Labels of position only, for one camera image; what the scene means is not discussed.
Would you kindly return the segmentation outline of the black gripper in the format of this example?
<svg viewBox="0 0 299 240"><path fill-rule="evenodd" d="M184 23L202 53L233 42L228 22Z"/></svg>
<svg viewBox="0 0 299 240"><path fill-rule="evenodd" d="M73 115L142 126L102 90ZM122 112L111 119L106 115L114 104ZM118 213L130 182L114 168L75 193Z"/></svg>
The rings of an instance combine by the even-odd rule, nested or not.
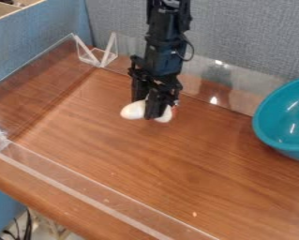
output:
<svg viewBox="0 0 299 240"><path fill-rule="evenodd" d="M155 76L145 68L145 59L138 55L133 55L130 60L131 101L143 100L149 96L146 100L145 118L147 120L159 118L163 116L172 100L177 105L184 85L178 80L177 74Z"/></svg>

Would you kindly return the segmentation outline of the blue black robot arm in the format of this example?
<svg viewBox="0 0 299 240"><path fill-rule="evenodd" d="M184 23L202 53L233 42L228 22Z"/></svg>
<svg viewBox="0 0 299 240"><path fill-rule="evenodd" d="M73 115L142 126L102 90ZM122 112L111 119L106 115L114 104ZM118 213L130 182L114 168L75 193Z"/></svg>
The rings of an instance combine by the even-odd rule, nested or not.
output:
<svg viewBox="0 0 299 240"><path fill-rule="evenodd" d="M180 104L184 85L178 80L185 62L190 30L190 0L147 0L145 56L130 57L131 104L122 111L129 119L154 119L168 123Z"/></svg>

